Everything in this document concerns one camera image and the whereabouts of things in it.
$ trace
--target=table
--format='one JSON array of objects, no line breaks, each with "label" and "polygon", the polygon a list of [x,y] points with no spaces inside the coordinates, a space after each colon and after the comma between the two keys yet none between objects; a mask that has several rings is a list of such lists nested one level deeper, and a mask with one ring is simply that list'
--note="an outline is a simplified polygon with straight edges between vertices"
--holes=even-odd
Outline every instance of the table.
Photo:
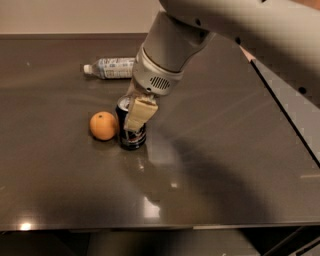
[{"label": "table", "polygon": [[238,46],[220,36],[158,100],[136,151],[92,138],[129,80],[81,65],[145,35],[2,36],[0,230],[320,223],[319,169]]}]

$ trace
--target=orange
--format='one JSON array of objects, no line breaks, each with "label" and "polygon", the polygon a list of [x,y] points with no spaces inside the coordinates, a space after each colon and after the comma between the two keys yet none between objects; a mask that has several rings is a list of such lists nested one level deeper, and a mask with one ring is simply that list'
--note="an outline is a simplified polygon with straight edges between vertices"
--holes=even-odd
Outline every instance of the orange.
[{"label": "orange", "polygon": [[117,132],[115,117],[109,112],[98,112],[90,120],[90,130],[99,140],[110,140]]}]

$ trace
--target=bottle cap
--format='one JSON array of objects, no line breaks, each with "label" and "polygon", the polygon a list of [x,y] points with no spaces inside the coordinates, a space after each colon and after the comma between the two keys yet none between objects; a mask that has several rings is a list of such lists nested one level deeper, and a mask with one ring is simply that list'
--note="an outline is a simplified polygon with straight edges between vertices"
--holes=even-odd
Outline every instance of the bottle cap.
[{"label": "bottle cap", "polygon": [[87,75],[92,75],[92,66],[91,65],[84,65],[83,72]]}]

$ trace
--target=can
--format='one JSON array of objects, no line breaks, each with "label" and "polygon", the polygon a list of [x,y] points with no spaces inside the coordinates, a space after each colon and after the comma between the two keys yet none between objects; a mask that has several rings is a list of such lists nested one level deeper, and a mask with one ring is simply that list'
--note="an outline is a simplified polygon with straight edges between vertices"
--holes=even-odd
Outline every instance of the can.
[{"label": "can", "polygon": [[131,132],[124,129],[124,123],[128,114],[130,96],[123,96],[119,99],[116,107],[118,121],[118,141],[122,148],[134,150],[140,148],[146,141],[146,124],[138,131]]}]

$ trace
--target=can lid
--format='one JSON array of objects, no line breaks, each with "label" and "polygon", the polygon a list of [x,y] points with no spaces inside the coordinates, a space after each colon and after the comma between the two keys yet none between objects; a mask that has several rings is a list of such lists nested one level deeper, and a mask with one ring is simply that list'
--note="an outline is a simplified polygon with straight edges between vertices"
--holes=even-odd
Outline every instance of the can lid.
[{"label": "can lid", "polygon": [[131,99],[130,96],[122,96],[118,101],[118,107],[128,112],[130,99]]}]

